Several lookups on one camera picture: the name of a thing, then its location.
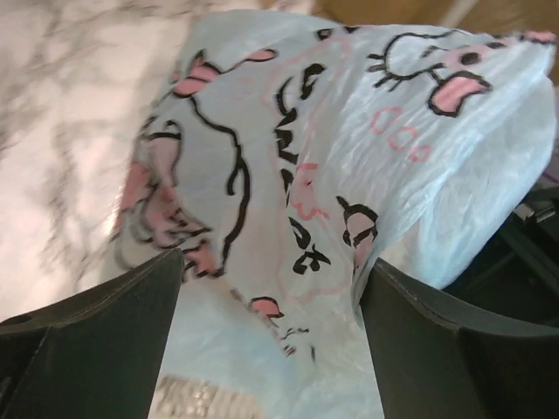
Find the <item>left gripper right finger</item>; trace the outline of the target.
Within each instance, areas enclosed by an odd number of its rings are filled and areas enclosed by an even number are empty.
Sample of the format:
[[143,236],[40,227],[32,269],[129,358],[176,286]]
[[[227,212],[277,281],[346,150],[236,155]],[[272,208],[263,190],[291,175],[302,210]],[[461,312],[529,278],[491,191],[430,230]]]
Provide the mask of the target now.
[[472,306],[384,261],[362,316],[385,417],[558,416],[557,328]]

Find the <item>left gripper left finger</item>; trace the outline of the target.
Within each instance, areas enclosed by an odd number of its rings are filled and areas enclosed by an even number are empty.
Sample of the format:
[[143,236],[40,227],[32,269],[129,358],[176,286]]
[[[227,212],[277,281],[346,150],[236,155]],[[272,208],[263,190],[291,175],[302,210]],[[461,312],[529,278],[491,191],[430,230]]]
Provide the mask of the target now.
[[1,416],[148,416],[183,278],[167,251],[1,324]]

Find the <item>light blue plastic grocery bag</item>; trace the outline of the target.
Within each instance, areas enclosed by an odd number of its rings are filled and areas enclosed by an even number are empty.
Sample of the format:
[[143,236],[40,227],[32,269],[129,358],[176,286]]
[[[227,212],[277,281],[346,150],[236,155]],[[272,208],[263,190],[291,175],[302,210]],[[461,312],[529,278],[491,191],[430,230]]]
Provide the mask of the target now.
[[218,13],[180,52],[142,124],[106,278],[183,254],[163,372],[222,385],[271,418],[378,417],[365,275],[433,288],[470,264],[547,166],[549,31],[344,26]]

